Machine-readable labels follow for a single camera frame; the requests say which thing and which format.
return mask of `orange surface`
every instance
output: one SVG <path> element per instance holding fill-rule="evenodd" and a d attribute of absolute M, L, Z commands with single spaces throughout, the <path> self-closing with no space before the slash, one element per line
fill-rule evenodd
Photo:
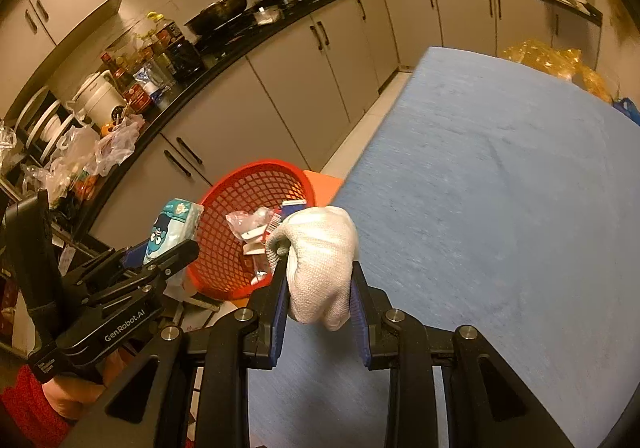
<path fill-rule="evenodd" d="M 306 177 L 311 181 L 311 186 L 316 194 L 316 206 L 328 206 L 334 200 L 340 186 L 344 182 L 337 177 L 324 175 L 311 170 L 305 170 Z"/>

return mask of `tiled floor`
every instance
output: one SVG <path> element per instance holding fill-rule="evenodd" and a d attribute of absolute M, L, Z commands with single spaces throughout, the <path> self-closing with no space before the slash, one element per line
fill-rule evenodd
<path fill-rule="evenodd" d="M 324 165 L 324 168 L 322 168 L 323 174 L 339 179 L 345 179 L 349 175 L 349 172 L 376 133 L 380 123 L 391 110 L 391 107 L 394 106 L 396 99 L 410 77 L 410 73 L 398 73 L 391 80 L 386 89 L 380 94 L 380 97 L 371 105 L 371 108 L 347 136 L 347 139 L 342 142 L 340 148 L 335 151 L 328 163 Z"/>

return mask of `white plate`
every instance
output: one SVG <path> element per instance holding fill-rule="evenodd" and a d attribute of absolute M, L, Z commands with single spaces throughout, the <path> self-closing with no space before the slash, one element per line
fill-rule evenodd
<path fill-rule="evenodd" d="M 20 116 L 18 116 L 18 120 L 15 122 L 14 129 L 18 130 L 20 128 L 20 124 L 24 124 L 24 129 L 26 130 L 29 126 L 29 122 L 33 115 L 38 111 L 40 105 L 47 97 L 47 93 L 49 92 L 49 88 L 45 85 L 38 92 L 36 92 L 31 99 L 27 102 L 27 104 L 22 109 Z"/>
<path fill-rule="evenodd" d="M 47 124 L 47 121 L 49 121 L 49 118 L 56 111 L 59 105 L 60 105 L 60 102 L 56 100 L 51 104 L 51 106 L 47 110 L 44 111 L 44 114 L 40 117 L 36 125 L 33 127 L 33 130 L 29 134 L 29 139 L 27 139 L 27 145 L 26 145 L 27 148 L 30 147 L 31 143 L 35 139 L 38 139 L 40 137 L 40 133 L 42 132 L 42 129 Z"/>
<path fill-rule="evenodd" d="M 53 149 L 56 147 L 56 143 L 58 142 L 62 134 L 64 134 L 68 130 L 68 128 L 71 126 L 71 121 L 73 121 L 73 118 L 74 118 L 74 115 L 71 114 L 68 118 L 66 118 L 64 123 L 60 125 L 60 128 L 58 129 L 58 131 L 55 133 L 53 138 L 51 138 L 51 141 L 49 141 L 49 144 L 44 149 L 44 152 L 42 152 L 42 155 L 40 156 L 40 164 L 44 165 L 44 161 L 46 160 L 47 157 L 49 157 L 49 154 L 53 152 Z"/>

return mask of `red sleeve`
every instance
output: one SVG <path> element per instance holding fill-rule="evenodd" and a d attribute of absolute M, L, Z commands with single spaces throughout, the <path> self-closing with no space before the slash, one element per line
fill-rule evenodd
<path fill-rule="evenodd" d="M 7 388 L 2 404 L 18 428 L 36 448 L 58 448 L 71 430 L 44 397 L 42 385 L 27 365 L 20 368 L 14 388 Z"/>

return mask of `white tag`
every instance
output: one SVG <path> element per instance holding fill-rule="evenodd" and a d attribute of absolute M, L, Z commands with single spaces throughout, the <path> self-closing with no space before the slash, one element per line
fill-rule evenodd
<path fill-rule="evenodd" d="M 62 276 L 65 276 L 66 272 L 69 270 L 69 266 L 71 265 L 71 261 L 74 259 L 75 254 L 76 248 L 72 248 L 68 244 L 65 246 L 65 249 L 62 250 L 62 254 L 60 254 L 60 261 L 58 262 L 58 269 Z"/>

